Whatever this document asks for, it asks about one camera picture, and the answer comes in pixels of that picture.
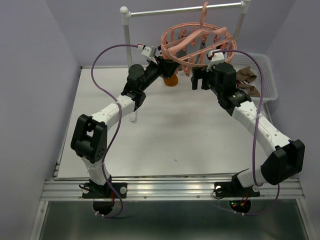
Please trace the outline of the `pink round clip hanger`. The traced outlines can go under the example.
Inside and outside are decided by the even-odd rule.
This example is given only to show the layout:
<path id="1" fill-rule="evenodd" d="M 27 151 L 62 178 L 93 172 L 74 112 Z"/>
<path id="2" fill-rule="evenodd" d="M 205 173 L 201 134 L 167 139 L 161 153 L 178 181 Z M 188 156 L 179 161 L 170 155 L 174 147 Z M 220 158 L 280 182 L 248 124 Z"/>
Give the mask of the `pink round clip hanger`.
<path id="1" fill-rule="evenodd" d="M 236 40 L 228 32 L 226 27 L 219 27 L 205 22 L 208 12 L 208 2 L 201 8 L 201 16 L 198 22 L 185 22 L 174 25 L 163 32 L 160 38 L 160 52 L 165 59 L 171 59 L 179 63 L 175 71 L 182 71 L 189 76 L 192 68 L 207 66 L 209 60 L 207 53 L 212 50 L 235 50 Z M 205 41 L 206 48 L 200 50 L 201 41 Z M 177 58 L 176 53 L 185 45 L 186 55 Z M 204 53 L 202 64 L 196 64 L 197 55 Z"/>

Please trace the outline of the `maroon white striped sock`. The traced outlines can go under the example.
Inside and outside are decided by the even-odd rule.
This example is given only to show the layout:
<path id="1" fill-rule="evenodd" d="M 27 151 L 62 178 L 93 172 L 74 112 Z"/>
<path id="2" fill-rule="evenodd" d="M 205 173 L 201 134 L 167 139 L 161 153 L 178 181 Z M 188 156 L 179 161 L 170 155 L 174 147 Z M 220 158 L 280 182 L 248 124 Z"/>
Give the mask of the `maroon white striped sock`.
<path id="1" fill-rule="evenodd" d="M 245 81 L 236 80 L 236 86 L 240 89 L 245 89 L 248 87 L 247 83 Z"/>

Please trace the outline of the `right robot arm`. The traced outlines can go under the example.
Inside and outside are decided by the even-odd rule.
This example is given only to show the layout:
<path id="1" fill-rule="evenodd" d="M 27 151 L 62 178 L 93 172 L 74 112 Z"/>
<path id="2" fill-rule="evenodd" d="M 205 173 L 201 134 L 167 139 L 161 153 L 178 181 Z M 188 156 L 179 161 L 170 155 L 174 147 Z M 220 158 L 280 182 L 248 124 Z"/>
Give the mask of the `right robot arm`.
<path id="1" fill-rule="evenodd" d="M 237 87 L 236 70 L 226 62 L 217 64 L 211 70 L 195 67 L 192 70 L 192 89 L 211 90 L 218 104 L 252 135 L 253 142 L 264 150 L 267 159 L 260 166 L 255 164 L 232 176 L 231 181 L 217 182 L 215 196 L 239 198 L 260 196 L 259 185 L 273 186 L 300 173 L 303 168 L 305 145 L 297 139 L 291 140 L 258 112 L 252 99 Z"/>

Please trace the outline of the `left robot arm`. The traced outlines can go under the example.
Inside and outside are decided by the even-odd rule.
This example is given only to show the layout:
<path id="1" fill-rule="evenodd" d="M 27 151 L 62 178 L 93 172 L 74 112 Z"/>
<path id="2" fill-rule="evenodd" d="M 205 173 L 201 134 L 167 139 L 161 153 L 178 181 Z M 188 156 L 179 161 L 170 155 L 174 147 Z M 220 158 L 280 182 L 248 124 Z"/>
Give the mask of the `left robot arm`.
<path id="1" fill-rule="evenodd" d="M 108 130 L 120 126 L 121 120 L 135 112 L 146 98 L 145 90 L 159 77 L 169 79 L 175 74 L 179 63 L 158 56 L 147 67 L 134 64 L 128 69 L 123 91 L 113 103 L 92 115 L 78 117 L 70 147 L 84 162 L 89 181 L 80 184 L 84 199 L 104 199 L 115 195 L 122 188 L 112 186 L 112 177 L 104 164 L 104 158 L 112 141 L 108 141 Z"/>

